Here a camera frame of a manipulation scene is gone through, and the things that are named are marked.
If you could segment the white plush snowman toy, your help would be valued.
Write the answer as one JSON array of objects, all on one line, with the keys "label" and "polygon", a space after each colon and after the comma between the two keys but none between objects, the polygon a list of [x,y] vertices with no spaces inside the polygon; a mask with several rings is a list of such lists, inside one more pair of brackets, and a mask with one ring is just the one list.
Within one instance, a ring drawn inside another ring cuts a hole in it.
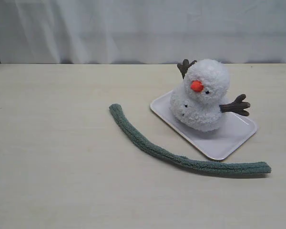
[{"label": "white plush snowman toy", "polygon": [[170,110],[181,123],[209,132],[219,129],[228,113],[249,116],[250,103],[245,101],[245,94],[227,100],[230,76],[223,63],[212,59],[184,59],[177,68],[182,82],[172,91]]}]

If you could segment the green fuzzy scarf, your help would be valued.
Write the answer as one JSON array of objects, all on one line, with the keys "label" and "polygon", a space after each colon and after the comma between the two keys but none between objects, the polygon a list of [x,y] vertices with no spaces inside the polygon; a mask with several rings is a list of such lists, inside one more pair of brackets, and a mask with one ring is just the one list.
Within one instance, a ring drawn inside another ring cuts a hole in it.
[{"label": "green fuzzy scarf", "polygon": [[259,176],[272,172],[271,166],[263,161],[252,163],[221,163],[192,160],[185,156],[173,154],[165,148],[152,143],[136,129],[124,115],[123,108],[120,104],[110,105],[109,112],[117,126],[138,149],[174,166],[211,175]]}]

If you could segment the white rectangular plastic tray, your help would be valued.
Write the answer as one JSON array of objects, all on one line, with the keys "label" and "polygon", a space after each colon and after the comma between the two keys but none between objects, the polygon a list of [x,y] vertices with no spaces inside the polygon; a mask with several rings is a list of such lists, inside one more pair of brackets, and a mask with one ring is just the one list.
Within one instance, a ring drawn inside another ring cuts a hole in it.
[{"label": "white rectangular plastic tray", "polygon": [[171,91],[150,103],[150,109],[176,133],[211,160],[223,161],[244,144],[257,130],[252,119],[227,113],[222,127],[209,132],[194,130],[177,120],[170,110]]}]

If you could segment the white backdrop curtain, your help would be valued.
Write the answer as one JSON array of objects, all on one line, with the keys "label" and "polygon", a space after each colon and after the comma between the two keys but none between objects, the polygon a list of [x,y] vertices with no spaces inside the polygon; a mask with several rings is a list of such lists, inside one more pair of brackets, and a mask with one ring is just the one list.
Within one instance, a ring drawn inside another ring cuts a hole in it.
[{"label": "white backdrop curtain", "polygon": [[286,63],[286,0],[0,0],[0,63]]}]

